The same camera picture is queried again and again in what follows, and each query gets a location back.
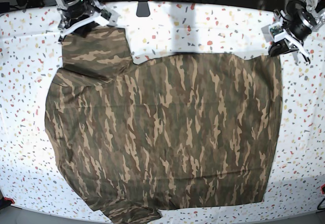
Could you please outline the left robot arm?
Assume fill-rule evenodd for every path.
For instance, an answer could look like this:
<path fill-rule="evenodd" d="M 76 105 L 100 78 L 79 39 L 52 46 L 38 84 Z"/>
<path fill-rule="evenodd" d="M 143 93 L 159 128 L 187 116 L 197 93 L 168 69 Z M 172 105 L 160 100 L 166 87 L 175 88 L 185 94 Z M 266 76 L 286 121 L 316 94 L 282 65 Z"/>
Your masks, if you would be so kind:
<path fill-rule="evenodd" d="M 299 53 L 310 64 L 304 41 L 324 25 L 324 0 L 290 0 L 286 10 L 274 10 L 274 22 L 268 26 L 272 43 L 271 57 Z"/>

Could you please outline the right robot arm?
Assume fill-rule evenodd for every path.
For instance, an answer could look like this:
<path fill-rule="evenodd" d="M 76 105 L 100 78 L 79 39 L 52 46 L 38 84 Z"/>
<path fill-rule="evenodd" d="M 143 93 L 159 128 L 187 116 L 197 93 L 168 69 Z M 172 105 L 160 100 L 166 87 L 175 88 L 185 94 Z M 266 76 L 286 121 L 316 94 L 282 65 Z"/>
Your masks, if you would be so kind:
<path fill-rule="evenodd" d="M 59 42 L 77 29 L 95 22 L 99 26 L 110 24 L 111 13 L 98 0 L 55 0 L 61 16 L 58 25 Z"/>

